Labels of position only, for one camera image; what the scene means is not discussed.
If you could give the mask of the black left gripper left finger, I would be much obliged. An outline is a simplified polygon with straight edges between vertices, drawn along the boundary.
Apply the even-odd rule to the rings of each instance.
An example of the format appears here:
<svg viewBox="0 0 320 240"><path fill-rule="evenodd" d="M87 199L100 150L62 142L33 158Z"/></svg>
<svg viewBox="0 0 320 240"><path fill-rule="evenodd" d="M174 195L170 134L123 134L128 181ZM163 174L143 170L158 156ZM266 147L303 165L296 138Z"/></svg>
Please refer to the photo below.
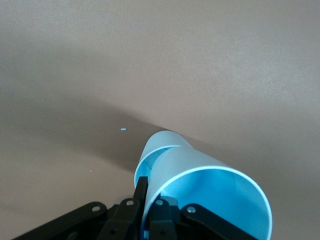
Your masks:
<svg viewBox="0 0 320 240"><path fill-rule="evenodd" d="M138 179L132 197L107 208L93 201L39 227L16 240L137 240L148 189L148 178Z"/></svg>

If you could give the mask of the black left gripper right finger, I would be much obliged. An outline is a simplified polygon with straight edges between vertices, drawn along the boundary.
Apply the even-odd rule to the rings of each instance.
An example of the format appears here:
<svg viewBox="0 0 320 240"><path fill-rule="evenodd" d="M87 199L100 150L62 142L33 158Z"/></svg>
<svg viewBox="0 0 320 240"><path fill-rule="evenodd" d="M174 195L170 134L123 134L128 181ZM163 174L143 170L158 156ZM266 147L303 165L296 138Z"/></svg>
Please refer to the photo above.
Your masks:
<svg viewBox="0 0 320 240"><path fill-rule="evenodd" d="M154 201L148 212L150 240L254 240L205 207L191 203L183 208L164 198Z"/></svg>

